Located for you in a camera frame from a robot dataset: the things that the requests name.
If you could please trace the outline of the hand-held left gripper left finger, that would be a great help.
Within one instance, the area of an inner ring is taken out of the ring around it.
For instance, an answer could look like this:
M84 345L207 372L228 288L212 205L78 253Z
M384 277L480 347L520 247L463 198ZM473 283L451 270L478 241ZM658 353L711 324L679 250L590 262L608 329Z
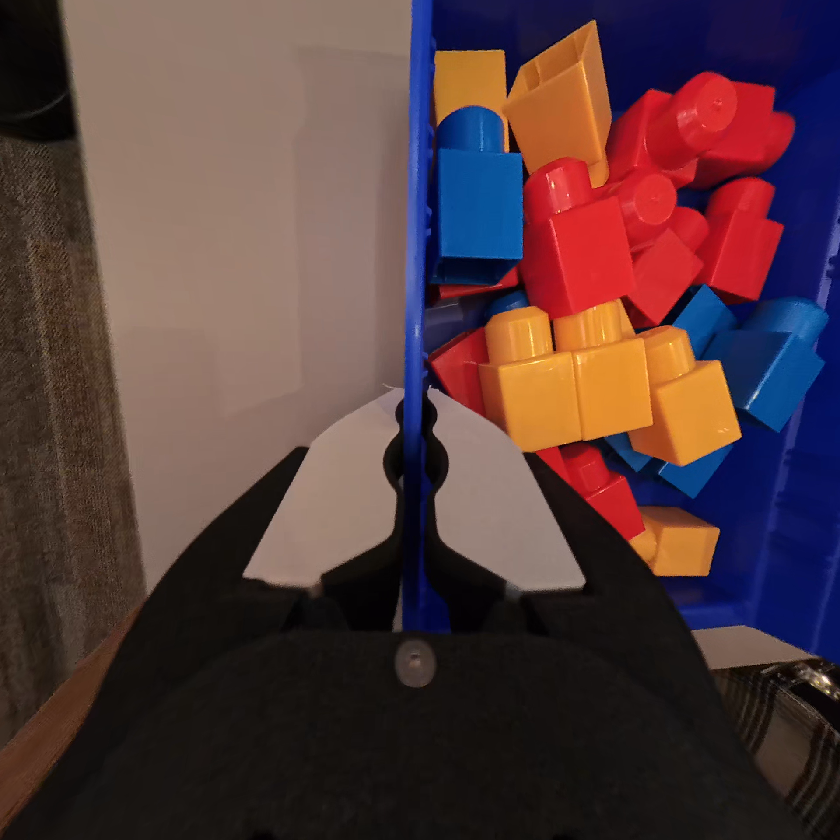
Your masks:
M314 592L327 573L392 535L402 468L397 408L402 388L390 388L316 437L274 513L244 578Z

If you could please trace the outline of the pile of mixed mega blocks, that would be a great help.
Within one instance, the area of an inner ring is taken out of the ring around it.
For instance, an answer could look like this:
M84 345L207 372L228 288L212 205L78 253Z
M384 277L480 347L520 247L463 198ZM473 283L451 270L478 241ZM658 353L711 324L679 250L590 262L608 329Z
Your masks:
M490 297L428 357L457 403L535 454L666 579L709 575L720 529L637 503L608 455L687 498L742 424L780 432L824 367L824 306L767 297L793 144L770 59L613 110L596 21L521 64L439 49L427 230L432 303Z

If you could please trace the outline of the blue plastic bin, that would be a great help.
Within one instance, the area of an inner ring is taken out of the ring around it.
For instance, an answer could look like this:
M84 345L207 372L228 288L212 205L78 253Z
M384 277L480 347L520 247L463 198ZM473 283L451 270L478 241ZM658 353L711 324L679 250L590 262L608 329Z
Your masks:
M784 226L764 287L828 314L825 365L780 433L748 424L688 509L721 530L707 582L667 592L693 629L746 625L838 662L838 2L413 2L409 74L405 388L409 476L425 444L427 183L437 49L503 49L508 81L596 21L616 118L647 90L702 71L775 88L792 114L789 149L767 172Z

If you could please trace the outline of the wooden post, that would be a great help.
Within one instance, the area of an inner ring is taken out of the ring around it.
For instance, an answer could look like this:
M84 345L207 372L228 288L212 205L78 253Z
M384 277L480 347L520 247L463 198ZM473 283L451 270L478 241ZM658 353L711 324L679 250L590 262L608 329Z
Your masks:
M1 832L26 806L88 716L104 676L141 606L75 667L1 751Z

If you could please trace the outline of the person's torso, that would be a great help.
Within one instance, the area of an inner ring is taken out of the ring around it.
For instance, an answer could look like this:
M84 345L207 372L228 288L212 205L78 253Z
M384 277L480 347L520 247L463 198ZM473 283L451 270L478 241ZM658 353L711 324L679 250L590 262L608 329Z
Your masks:
M821 658L712 676L744 747L810 838L839 838L839 667Z

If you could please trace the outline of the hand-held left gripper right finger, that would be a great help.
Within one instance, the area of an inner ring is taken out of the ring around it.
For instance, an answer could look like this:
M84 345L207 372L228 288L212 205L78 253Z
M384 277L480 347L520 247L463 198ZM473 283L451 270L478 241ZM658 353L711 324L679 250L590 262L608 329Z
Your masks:
M493 575L503 592L581 592L584 573L520 447L441 391L427 398L427 467L444 548Z

